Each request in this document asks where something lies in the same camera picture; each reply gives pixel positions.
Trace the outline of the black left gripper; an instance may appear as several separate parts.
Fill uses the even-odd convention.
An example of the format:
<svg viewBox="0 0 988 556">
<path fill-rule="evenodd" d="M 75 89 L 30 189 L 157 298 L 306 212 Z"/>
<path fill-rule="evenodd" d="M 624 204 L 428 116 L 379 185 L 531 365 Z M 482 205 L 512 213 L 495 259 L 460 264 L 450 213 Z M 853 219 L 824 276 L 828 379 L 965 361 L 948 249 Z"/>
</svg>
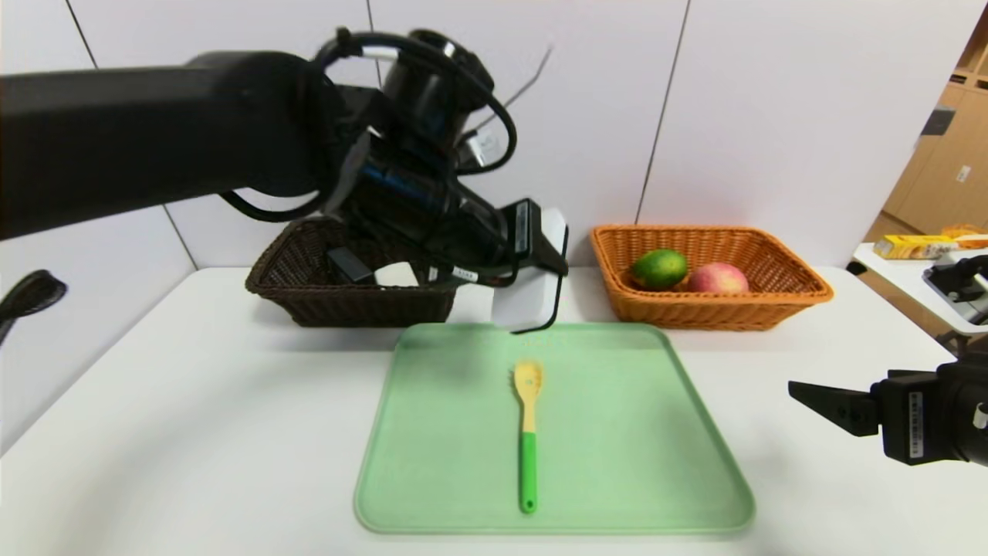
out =
<svg viewBox="0 0 988 556">
<path fill-rule="evenodd" d="M 536 206 L 522 199 L 503 208 L 481 199 L 463 199 L 456 209 L 456 264 L 508 266 L 532 256 L 533 266 L 567 276 L 564 255 L 542 233 L 533 237 Z"/>
</svg>

